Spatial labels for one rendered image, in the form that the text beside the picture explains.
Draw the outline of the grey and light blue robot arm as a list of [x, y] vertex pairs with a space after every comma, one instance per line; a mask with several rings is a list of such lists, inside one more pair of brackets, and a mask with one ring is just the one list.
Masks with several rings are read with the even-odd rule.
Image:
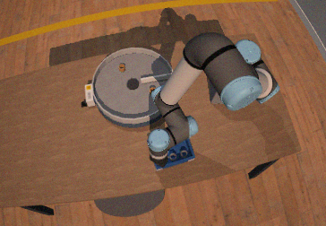
[[155, 129], [149, 135], [148, 145], [154, 156], [165, 155], [168, 149], [198, 133], [195, 119], [185, 116], [177, 102], [202, 71], [229, 110], [244, 108], [255, 100], [262, 104], [279, 91], [278, 82], [253, 41], [242, 39], [234, 44], [216, 32], [193, 37], [185, 45], [183, 57], [165, 85], [151, 93], [167, 123], [166, 128]]

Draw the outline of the grey round turntable disc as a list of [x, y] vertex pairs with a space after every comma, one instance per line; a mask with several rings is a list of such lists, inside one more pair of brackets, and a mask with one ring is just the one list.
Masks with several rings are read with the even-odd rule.
[[[123, 72], [118, 68], [121, 64]], [[152, 50], [121, 49], [100, 63], [92, 84], [85, 85], [86, 100], [81, 107], [97, 104], [104, 118], [118, 126], [148, 126], [162, 118], [150, 88], [165, 85], [172, 73], [168, 61]]]

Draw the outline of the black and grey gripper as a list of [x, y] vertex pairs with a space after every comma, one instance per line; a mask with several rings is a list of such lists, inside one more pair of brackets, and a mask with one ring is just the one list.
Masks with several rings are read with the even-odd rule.
[[[170, 149], [168, 149], [169, 151]], [[157, 156], [153, 156], [153, 154], [150, 156], [150, 160], [153, 161], [154, 163], [158, 164], [160, 167], [165, 167], [165, 165], [167, 164], [168, 162], [168, 158], [169, 157], [166, 157], [168, 155], [168, 151], [165, 155], [163, 156], [160, 156], [160, 157], [157, 157]]]

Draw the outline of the blue crate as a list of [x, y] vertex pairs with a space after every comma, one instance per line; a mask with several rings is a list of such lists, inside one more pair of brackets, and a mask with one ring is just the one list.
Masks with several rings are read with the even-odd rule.
[[[187, 151], [187, 156], [185, 158], [182, 158], [180, 156], [181, 151], [183, 151], [183, 150]], [[186, 140], [182, 141], [181, 143], [175, 145], [174, 147], [170, 148], [170, 150], [168, 151], [168, 157], [170, 156], [171, 153], [176, 154], [176, 160], [175, 161], [171, 161], [168, 158], [168, 162], [167, 162], [167, 164], [165, 166], [166, 168], [172, 167], [172, 166], [175, 166], [177, 164], [184, 163], [184, 162], [187, 162], [187, 161], [193, 161], [194, 158], [195, 158], [195, 155], [194, 155], [194, 152], [193, 152], [193, 148], [192, 148], [192, 146], [190, 144], [189, 139], [186, 139]], [[173, 164], [175, 164], [175, 165], [173, 165]], [[155, 164], [155, 168], [156, 168], [157, 171], [165, 169], [165, 168], [161, 168], [157, 164]]]

